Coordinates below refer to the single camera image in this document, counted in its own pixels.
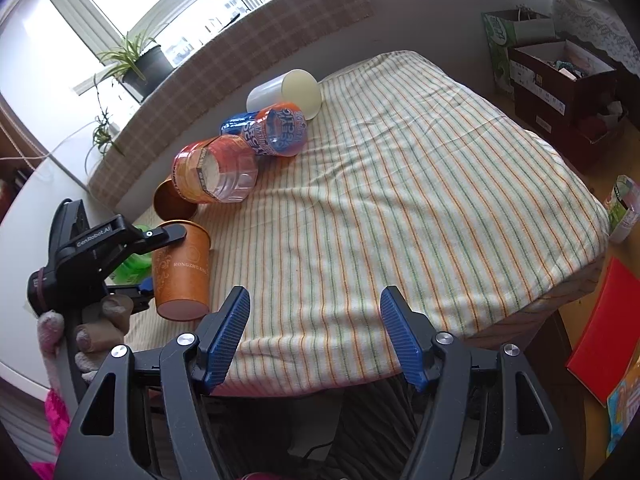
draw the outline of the mattress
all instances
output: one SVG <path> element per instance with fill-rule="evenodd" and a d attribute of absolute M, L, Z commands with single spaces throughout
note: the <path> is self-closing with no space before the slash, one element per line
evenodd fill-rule
<path fill-rule="evenodd" d="M 212 311 L 234 285 L 251 315 L 216 394 L 292 396 L 400 371 L 379 311 L 397 285 L 439 330 L 492 347 L 591 292 L 604 208 L 556 151 L 415 52 L 321 83 L 294 158 L 265 158 L 239 204 L 200 206 Z M 156 225 L 153 210 L 138 222 Z M 192 323 L 132 318 L 134 350 Z"/>

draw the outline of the red folder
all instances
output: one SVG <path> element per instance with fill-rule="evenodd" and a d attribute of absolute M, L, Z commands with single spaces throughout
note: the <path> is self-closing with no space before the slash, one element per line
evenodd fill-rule
<path fill-rule="evenodd" d="M 598 301 L 566 367 L 606 405 L 639 339 L 640 280 L 612 258 Z"/>

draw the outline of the potted plant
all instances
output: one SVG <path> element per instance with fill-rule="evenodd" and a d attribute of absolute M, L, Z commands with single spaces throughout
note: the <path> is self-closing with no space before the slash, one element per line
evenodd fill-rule
<path fill-rule="evenodd" d="M 89 155 L 91 155 L 92 149 L 94 148 L 97 148 L 98 152 L 102 156 L 104 156 L 107 153 L 109 147 L 113 146 L 120 155 L 124 156 L 124 153 L 115 141 L 115 137 L 120 133 L 120 129 L 116 123 L 111 121 L 109 109 L 102 108 L 102 102 L 100 101 L 100 91 L 98 90 L 98 83 L 95 80 L 95 75 L 94 86 L 95 95 L 98 98 L 98 106 L 100 107 L 100 114 L 96 115 L 94 119 L 94 122 L 97 123 L 97 126 L 94 128 L 94 132 L 92 135 L 93 143 L 84 158 L 84 172 L 86 174 L 89 174 L 86 164 L 89 161 Z"/>
<path fill-rule="evenodd" d="M 114 62 L 103 79 L 114 76 L 126 86 L 133 88 L 141 96 L 141 102 L 172 72 L 174 67 L 156 44 L 145 49 L 156 40 L 141 32 L 130 38 L 127 33 L 122 38 L 122 45 L 102 52 L 100 62 Z"/>

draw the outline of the orange cylindrical container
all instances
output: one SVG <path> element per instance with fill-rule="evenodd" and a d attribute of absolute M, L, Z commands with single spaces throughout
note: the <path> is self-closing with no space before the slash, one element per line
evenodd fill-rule
<path fill-rule="evenodd" d="M 241 202 L 254 188 L 258 166 L 254 150 L 238 136 L 200 140 L 174 158 L 172 180 L 189 202 Z"/>
<path fill-rule="evenodd" d="M 185 220 L 184 240 L 152 253 L 151 268 L 156 312 L 171 321 L 191 321 L 209 313 L 209 234 L 204 227 Z"/>
<path fill-rule="evenodd" d="M 156 214 L 165 221 L 189 220 L 198 210 L 198 204 L 188 202 L 178 194 L 171 177 L 156 188 L 153 204 Z"/>

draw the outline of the silver screw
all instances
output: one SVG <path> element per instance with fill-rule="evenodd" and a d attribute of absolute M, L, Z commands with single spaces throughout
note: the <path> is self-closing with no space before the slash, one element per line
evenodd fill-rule
<path fill-rule="evenodd" d="M 436 334 L 436 341 L 441 345 L 450 345 L 453 343 L 453 336 L 449 332 L 438 332 Z"/>
<path fill-rule="evenodd" d="M 516 355 L 520 355 L 520 349 L 512 343 L 508 343 L 504 346 L 504 353 L 516 357 Z"/>
<path fill-rule="evenodd" d="M 114 346 L 111 349 L 111 355 L 114 357 L 122 357 L 126 353 L 127 353 L 127 347 L 124 345 Z"/>
<path fill-rule="evenodd" d="M 194 341 L 196 341 L 196 336 L 188 332 L 185 334 L 180 334 L 178 336 L 178 345 L 181 345 L 181 346 L 188 346 Z"/>

